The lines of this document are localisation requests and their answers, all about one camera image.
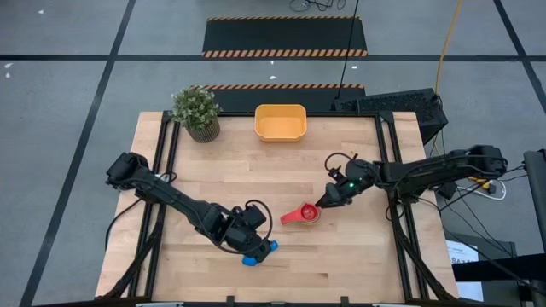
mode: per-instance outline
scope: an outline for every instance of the green plant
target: green plant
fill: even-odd
[[[191,130],[205,129],[222,111],[214,103],[214,93],[202,87],[184,89],[172,95],[172,100],[172,120]]]

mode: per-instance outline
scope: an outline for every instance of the black and orange striped mat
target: black and orange striped mat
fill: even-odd
[[[207,58],[344,58],[366,56],[362,21],[352,16],[215,17],[206,23]]]
[[[214,92],[214,101],[229,112],[253,113],[266,103],[300,104],[308,112],[327,112],[334,106],[339,84],[232,84],[193,85]],[[362,84],[343,84],[340,99],[346,101],[365,96]]]

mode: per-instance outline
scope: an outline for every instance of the red measuring cup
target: red measuring cup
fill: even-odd
[[[315,207],[315,205],[309,203],[303,203],[298,209],[287,213],[281,217],[281,223],[286,225],[288,223],[313,223],[321,215],[321,209]]]

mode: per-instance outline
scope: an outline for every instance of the white cable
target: white cable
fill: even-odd
[[[460,190],[463,190],[463,191],[471,191],[472,193],[476,193],[478,195],[481,195],[481,196],[484,196],[490,200],[504,200],[506,198],[506,193],[507,193],[507,190],[506,190],[506,185],[504,185],[504,182],[501,182],[501,181],[497,181],[499,183],[501,183],[502,185],[502,196],[501,197],[493,197],[493,196],[490,196],[488,194],[485,194],[485,193],[481,193],[480,191],[473,191],[471,188],[465,188],[465,187],[459,187],[457,186],[458,189]]]

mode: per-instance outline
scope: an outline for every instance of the white paper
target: white paper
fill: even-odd
[[[464,264],[478,261],[478,252],[472,248],[452,240],[446,240],[446,242],[451,264]],[[484,301],[484,293],[482,292],[480,281],[457,282],[457,289],[459,290],[459,296],[461,296],[461,298],[473,299],[479,302]]]

